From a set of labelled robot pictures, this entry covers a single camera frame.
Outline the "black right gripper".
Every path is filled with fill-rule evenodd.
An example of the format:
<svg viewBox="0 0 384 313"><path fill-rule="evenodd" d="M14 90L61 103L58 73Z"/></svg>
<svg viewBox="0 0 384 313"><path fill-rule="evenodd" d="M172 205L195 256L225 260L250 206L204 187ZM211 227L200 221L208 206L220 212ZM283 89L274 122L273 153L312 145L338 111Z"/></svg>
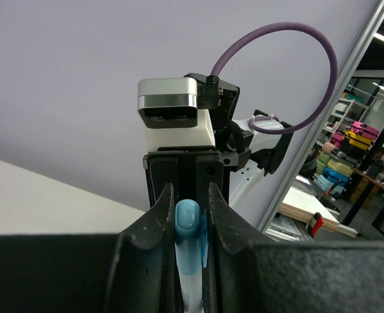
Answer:
<svg viewBox="0 0 384 313"><path fill-rule="evenodd" d="M215 147L168 147L143 157L148 197L152 209L167 184L172 202L194 200L201 207L209 203L211 185L229 203L230 173L244 167L250 150L223 152Z"/></svg>

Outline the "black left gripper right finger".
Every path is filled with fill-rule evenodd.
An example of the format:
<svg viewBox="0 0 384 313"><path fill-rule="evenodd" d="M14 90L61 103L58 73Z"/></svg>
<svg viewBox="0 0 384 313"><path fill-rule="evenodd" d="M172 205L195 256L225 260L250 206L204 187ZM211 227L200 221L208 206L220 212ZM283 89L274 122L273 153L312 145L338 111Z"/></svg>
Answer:
<svg viewBox="0 0 384 313"><path fill-rule="evenodd" d="M276 242L209 191L209 312L384 312L384 242Z"/></svg>

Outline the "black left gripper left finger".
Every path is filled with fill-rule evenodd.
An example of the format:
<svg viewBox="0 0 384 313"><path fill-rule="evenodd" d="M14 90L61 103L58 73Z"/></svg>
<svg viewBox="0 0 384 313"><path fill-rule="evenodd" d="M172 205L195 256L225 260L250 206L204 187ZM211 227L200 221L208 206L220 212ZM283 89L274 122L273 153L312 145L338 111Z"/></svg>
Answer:
<svg viewBox="0 0 384 313"><path fill-rule="evenodd" d="M0 312L174 312L174 202L120 233L0 235Z"/></svg>

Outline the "light blue eraser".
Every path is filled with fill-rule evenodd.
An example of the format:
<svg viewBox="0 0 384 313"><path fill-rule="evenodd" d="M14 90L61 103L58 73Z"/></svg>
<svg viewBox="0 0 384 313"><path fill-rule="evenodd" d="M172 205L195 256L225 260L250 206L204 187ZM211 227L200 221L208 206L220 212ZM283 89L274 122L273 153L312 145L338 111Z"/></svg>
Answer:
<svg viewBox="0 0 384 313"><path fill-rule="evenodd" d="M197 275L207 267L208 218L194 200L176 204L174 238L177 267L182 274Z"/></svg>

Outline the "light blue highlighter pen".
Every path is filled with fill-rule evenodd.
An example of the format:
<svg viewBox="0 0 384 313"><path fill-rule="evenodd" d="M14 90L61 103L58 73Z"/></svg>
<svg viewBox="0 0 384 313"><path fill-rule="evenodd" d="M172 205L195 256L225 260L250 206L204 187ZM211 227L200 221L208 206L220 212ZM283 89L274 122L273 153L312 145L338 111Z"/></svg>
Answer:
<svg viewBox="0 0 384 313"><path fill-rule="evenodd" d="M185 312L203 312L201 247L198 241L175 245Z"/></svg>

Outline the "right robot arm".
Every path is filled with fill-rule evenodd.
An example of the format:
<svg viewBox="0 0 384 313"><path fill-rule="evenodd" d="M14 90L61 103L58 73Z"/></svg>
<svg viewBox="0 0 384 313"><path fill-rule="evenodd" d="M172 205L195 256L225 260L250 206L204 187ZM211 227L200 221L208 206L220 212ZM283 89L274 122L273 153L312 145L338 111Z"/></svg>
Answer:
<svg viewBox="0 0 384 313"><path fill-rule="evenodd" d="M214 75L139 82L151 205L168 183L176 200L198 203L204 202L209 183L215 183L224 200L235 206L278 169L292 137L289 125L261 111L234 120L239 95L237 86Z"/></svg>

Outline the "background clutter shelves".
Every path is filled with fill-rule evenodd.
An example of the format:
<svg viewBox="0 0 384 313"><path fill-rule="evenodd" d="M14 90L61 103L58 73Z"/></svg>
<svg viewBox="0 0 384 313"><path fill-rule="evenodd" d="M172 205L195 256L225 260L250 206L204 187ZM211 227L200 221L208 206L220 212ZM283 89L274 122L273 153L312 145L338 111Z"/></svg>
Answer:
<svg viewBox="0 0 384 313"><path fill-rule="evenodd" d="M356 171L384 142L384 19L338 102L315 147L320 149L314 181L331 195L355 203L370 182Z"/></svg>

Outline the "right aluminium frame post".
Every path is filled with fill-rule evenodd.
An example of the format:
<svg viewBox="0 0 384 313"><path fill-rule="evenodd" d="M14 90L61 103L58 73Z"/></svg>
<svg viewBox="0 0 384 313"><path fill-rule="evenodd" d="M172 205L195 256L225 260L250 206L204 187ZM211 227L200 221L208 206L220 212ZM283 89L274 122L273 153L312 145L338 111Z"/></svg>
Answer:
<svg viewBox="0 0 384 313"><path fill-rule="evenodd" d="M290 162L286 170L281 174L280 179L271 192L269 202L266 203L266 209L258 220L256 228L259 231L264 231L269 222L273 219L274 214L285 195L287 194L297 172L301 169L302 161L305 159L308 153L308 148L313 144L313 141L319 134L319 127L322 122L325 121L326 115L331 112L331 104L337 100L337 96L340 95L342 89L346 86L350 77L352 77L355 69L359 65L362 57L366 53L369 47L373 34L378 30L384 20L384 1L374 1L374 5L370 9L365 21L362 23L361 28L357 31L356 37L351 40L349 50L346 56L338 62L338 78L336 81L336 87L332 93L330 100L327 102L327 106L321 111L316 119L309 125L308 130L304 131L303 136L297 150L290 159Z"/></svg>

